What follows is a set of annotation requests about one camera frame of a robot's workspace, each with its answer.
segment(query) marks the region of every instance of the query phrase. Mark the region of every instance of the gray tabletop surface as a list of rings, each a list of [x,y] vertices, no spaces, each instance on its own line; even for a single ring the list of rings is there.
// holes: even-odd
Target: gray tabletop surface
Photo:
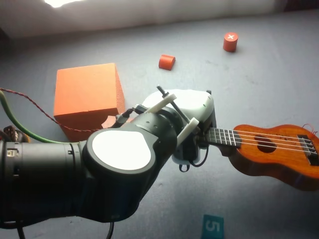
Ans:
[[[166,89],[212,90],[217,125],[272,127],[312,123],[319,129],[319,11],[185,22],[108,32],[22,39],[1,45],[0,86],[23,92],[53,114],[58,69],[114,62],[126,107]],[[237,52],[223,36],[239,35]],[[172,71],[161,54],[176,57]],[[66,140],[62,130],[22,97],[6,94],[31,131]],[[0,111],[0,127],[10,124]],[[270,177],[238,172],[217,148],[204,166],[180,173],[172,160],[114,239],[199,239],[203,215],[224,218],[226,239],[319,238],[319,192],[301,192]],[[27,239],[103,239],[108,224],[72,217],[25,228]],[[15,230],[0,238],[17,239]]]

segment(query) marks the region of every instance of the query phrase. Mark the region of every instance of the wooden ukulele body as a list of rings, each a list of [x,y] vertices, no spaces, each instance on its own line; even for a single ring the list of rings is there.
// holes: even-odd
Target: wooden ukulele body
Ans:
[[[239,125],[234,130],[241,137],[241,146],[228,153],[226,148],[219,148],[238,171],[271,176],[303,191],[319,189],[319,162],[316,165],[316,157],[310,158],[306,148],[313,146],[319,152],[319,139],[314,134],[288,124],[274,128]]]

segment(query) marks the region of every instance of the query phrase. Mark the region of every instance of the orange foam box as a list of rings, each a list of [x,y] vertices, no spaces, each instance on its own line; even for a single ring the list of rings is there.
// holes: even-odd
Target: orange foam box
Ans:
[[[58,70],[54,118],[61,124],[75,129],[102,128],[108,116],[124,110],[124,95],[114,63]],[[74,142],[87,140],[92,134],[62,130]]]

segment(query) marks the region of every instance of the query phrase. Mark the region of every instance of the sound hole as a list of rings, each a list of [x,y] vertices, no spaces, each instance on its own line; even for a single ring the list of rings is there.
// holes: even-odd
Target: sound hole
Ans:
[[[272,153],[277,148],[275,143],[262,135],[256,135],[255,140],[258,142],[257,148],[263,153]]]

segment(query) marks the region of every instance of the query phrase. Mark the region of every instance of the bright light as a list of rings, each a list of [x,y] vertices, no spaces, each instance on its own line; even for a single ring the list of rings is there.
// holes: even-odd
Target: bright light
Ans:
[[[61,7],[70,2],[74,1],[82,1],[82,0],[44,0],[47,4],[51,5],[52,7]]]

